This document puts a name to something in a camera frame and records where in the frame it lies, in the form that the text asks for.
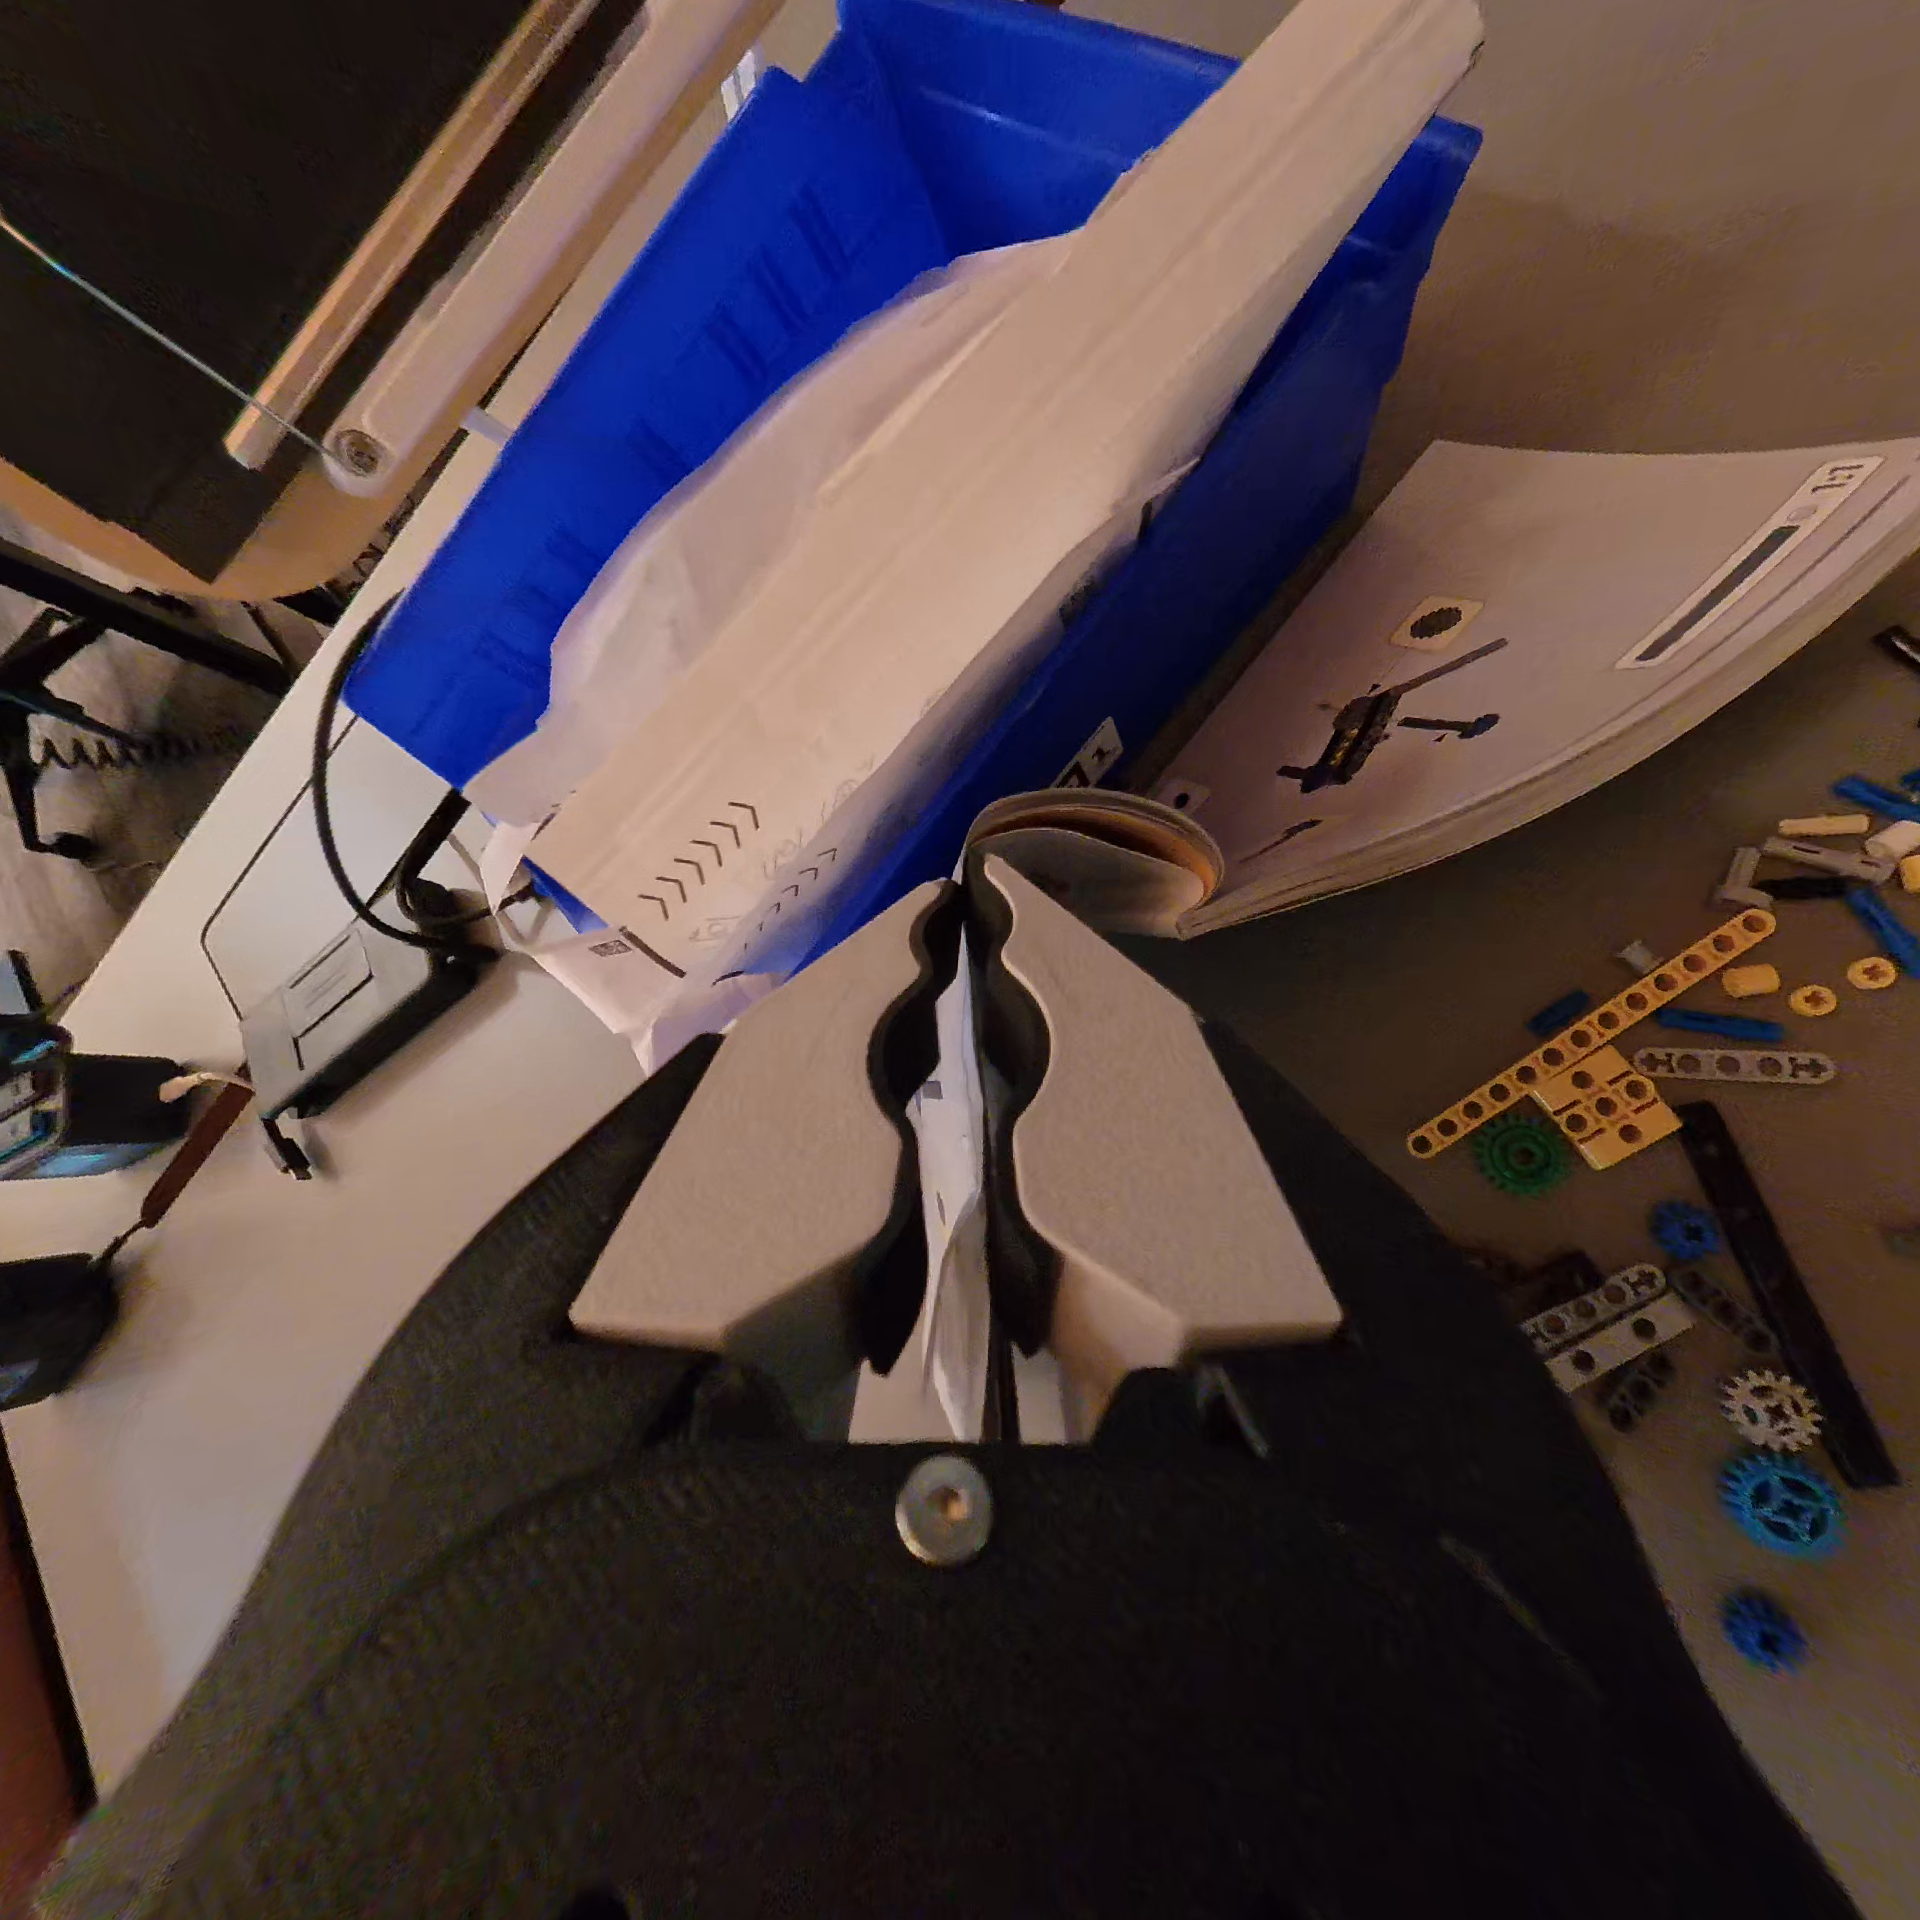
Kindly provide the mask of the large blue lego gear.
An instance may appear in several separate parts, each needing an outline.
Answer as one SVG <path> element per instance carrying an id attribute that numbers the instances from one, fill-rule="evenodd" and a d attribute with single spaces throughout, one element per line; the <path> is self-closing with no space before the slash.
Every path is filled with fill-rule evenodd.
<path id="1" fill-rule="evenodd" d="M 1721 1513 L 1748 1544 L 1800 1561 L 1836 1555 L 1847 1511 L 1836 1484 L 1800 1457 L 1743 1452 L 1717 1475 Z"/>

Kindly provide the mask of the white metal desk frame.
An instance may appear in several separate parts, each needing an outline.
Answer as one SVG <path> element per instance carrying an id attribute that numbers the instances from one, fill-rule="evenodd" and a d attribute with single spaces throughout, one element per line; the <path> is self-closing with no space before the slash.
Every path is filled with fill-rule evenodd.
<path id="1" fill-rule="evenodd" d="M 368 335 L 379 305 L 421 259 L 482 162 L 512 131 L 557 60 L 586 32 L 594 4 L 528 4 L 445 126 L 347 254 L 267 375 L 244 394 L 225 455 L 261 472 L 301 434 L 305 414 L 345 354 Z M 597 247 L 618 202 L 649 180 L 780 2 L 641 4 L 610 57 L 517 178 L 477 236 L 424 295 L 365 378 L 312 442 L 331 486 L 368 496 L 427 446 L 461 392 L 482 379 L 495 347 L 537 326 L 537 298 L 563 287 Z"/>

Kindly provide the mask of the crumpled white paper bag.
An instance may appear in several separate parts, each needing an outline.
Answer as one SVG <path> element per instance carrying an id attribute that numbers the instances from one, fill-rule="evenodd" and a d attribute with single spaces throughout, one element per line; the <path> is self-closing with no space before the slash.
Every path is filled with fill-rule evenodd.
<path id="1" fill-rule="evenodd" d="M 469 803 L 496 825 L 543 825 L 708 654 L 841 472 L 1069 242 L 1065 233 L 928 270 L 787 379 L 599 568 L 549 652 L 539 719 L 465 782 Z"/>

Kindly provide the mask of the pile of small lego pins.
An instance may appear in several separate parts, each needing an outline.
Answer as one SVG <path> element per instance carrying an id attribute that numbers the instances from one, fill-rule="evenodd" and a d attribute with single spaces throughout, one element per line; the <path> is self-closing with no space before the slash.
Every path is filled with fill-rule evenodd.
<path id="1" fill-rule="evenodd" d="M 1819 1047 L 1915 999 L 1915 582 L 1548 824 L 1529 930 L 1579 936 L 1595 1001 L 1748 906 L 1778 926 L 1672 1006 Z"/>

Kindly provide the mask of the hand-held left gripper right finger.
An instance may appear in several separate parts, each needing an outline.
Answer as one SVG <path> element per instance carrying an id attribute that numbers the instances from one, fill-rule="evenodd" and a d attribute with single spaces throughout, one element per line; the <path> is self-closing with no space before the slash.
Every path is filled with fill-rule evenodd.
<path id="1" fill-rule="evenodd" d="M 1196 1010 L 1003 856 L 968 864 L 991 1297 L 1085 1443 L 1130 1376 L 1345 1311 Z"/>

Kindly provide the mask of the black power adapter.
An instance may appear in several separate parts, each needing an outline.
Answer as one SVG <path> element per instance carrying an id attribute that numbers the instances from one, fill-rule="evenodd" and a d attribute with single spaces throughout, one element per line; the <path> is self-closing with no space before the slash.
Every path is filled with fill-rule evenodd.
<path id="1" fill-rule="evenodd" d="M 357 922 L 243 1014 L 264 1120 L 312 1120 L 460 1004 L 491 947 L 421 950 Z"/>

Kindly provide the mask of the white arrow-print paper bag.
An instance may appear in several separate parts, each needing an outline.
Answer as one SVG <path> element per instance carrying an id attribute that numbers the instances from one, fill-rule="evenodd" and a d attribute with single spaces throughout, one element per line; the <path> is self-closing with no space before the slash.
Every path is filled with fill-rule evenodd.
<path id="1" fill-rule="evenodd" d="M 599 922 L 524 951 L 643 1068 L 799 970 L 778 936 L 1041 659 L 1480 46 L 1465 2 L 1290 12 L 841 472 L 663 706 L 543 825 L 496 824 Z"/>

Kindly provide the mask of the black battery charger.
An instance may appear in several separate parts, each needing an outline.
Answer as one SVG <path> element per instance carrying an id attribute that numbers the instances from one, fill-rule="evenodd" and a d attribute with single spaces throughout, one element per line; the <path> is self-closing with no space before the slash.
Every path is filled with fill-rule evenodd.
<path id="1" fill-rule="evenodd" d="M 185 1139 L 183 1104 L 160 1100 L 177 1063 L 79 1052 L 42 1008 L 21 951 L 3 956 L 3 1179 L 69 1179 L 130 1168 Z"/>

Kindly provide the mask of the black board with tan edge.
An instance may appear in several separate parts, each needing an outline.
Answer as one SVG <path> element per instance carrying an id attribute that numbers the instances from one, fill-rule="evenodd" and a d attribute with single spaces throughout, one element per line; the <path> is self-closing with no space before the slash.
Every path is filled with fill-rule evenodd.
<path id="1" fill-rule="evenodd" d="M 419 306 L 563 135 L 641 4 L 5 4 L 5 507 L 103 569 L 163 588 L 308 585 L 267 561 L 300 487 L 225 439 L 378 220 L 514 41 L 532 86 L 301 408 L 325 436 Z"/>

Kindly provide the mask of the light grey lego beam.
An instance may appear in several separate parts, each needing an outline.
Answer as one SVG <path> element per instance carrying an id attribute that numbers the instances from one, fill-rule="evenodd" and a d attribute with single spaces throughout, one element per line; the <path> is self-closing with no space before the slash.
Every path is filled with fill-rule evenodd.
<path id="1" fill-rule="evenodd" d="M 1800 1047 L 1640 1047 L 1631 1063 L 1687 1086 L 1825 1089 L 1841 1079 L 1829 1054 Z"/>

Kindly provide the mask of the lego instruction booklet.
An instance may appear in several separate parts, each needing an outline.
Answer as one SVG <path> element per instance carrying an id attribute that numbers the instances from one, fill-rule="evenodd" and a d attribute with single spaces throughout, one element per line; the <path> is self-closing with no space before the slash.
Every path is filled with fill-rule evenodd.
<path id="1" fill-rule="evenodd" d="M 1092 932 L 1196 939 L 1418 872 L 1691 730 L 1915 552 L 1915 439 L 1691 455 L 1431 443 L 1175 759 L 1160 798 L 991 806 Z M 973 939 L 940 1010 L 923 1375 L 984 1434 L 993 1322 Z"/>

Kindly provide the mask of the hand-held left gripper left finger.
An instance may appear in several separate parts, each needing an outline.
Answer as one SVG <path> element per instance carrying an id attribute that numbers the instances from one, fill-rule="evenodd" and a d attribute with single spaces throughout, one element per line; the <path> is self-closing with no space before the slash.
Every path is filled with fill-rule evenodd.
<path id="1" fill-rule="evenodd" d="M 921 1318 L 909 1104 L 962 926 L 956 883 L 927 883 L 733 1023 L 576 1297 L 578 1332 L 727 1361 L 807 1438 L 848 1438 L 861 1375 Z"/>

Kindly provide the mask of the heap of grey lego beams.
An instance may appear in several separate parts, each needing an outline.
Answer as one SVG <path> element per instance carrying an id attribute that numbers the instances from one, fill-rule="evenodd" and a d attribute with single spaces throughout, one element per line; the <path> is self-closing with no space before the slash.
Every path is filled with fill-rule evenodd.
<path id="1" fill-rule="evenodd" d="M 1521 1322 L 1521 1336 L 1568 1399 L 1591 1394 L 1700 1327 L 1665 1267 L 1628 1265 L 1576 1298 Z"/>

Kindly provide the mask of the black chair base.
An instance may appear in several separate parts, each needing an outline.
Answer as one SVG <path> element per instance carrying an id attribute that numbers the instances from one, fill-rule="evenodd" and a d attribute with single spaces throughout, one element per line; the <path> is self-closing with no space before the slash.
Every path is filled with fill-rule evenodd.
<path id="1" fill-rule="evenodd" d="M 99 858 L 79 833 L 44 833 L 40 782 L 60 774 L 149 774 L 202 761 L 225 734 L 125 732 L 55 694 L 53 679 L 107 638 L 135 640 L 181 666 L 194 666 L 269 699 L 297 679 L 261 615 L 265 648 L 213 628 L 185 599 L 155 590 L 119 590 L 13 539 L 3 543 L 3 588 L 36 607 L 27 628 L 3 650 L 3 774 L 24 849 L 88 866 Z"/>

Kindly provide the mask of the pale grey lego gear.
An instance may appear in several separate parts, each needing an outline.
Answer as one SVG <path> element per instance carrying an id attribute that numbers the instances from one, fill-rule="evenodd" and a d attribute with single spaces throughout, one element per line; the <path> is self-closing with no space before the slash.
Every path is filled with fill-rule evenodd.
<path id="1" fill-rule="evenodd" d="M 1723 1379 L 1720 1411 L 1753 1450 L 1805 1455 L 1819 1446 L 1825 1431 L 1816 1393 L 1769 1367 L 1751 1367 Z"/>

